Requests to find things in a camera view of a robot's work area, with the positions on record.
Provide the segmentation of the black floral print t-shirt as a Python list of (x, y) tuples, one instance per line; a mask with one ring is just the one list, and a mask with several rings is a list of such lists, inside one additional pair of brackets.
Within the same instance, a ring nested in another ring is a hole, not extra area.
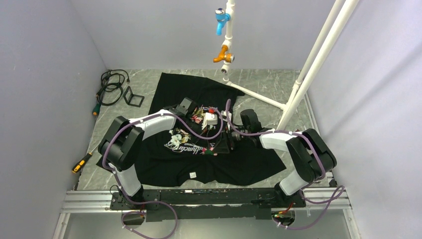
[[(162, 73), (149, 113), (179, 104), (185, 97), (199, 105), (191, 117), (193, 128), (199, 131), (203, 116), (210, 107), (225, 109), (227, 100), (234, 103), (242, 92), (208, 78)], [(254, 147), (243, 141), (229, 154), (204, 155), (203, 148), (211, 148), (219, 138), (218, 126), (192, 135), (180, 122), (171, 130), (145, 139), (135, 169), (141, 183), (158, 187), (181, 186), (187, 181), (248, 186), (265, 180), (285, 169), (285, 165), (270, 149)]]

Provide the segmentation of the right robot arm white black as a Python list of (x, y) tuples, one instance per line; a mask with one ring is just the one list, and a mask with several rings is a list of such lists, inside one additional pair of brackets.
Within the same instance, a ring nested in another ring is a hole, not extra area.
[(275, 186), (274, 200), (277, 205), (289, 205), (294, 194), (324, 178), (337, 165), (335, 156), (315, 129), (287, 132), (263, 128), (252, 109), (242, 111), (240, 116), (242, 124), (235, 125), (231, 122), (231, 113), (222, 111), (222, 137), (214, 149), (232, 152), (240, 142), (248, 141), (257, 148), (289, 153), (294, 170)]

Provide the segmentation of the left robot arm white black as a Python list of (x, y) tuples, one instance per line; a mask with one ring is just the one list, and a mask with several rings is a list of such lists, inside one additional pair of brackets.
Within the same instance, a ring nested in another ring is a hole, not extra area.
[(120, 116), (113, 120), (98, 145), (99, 167), (115, 175), (119, 190), (125, 192), (123, 202), (130, 209), (139, 208), (144, 201), (144, 189), (135, 169), (143, 140), (172, 129), (178, 119), (187, 120), (198, 109), (193, 100), (184, 98), (178, 105), (164, 107), (145, 117)]

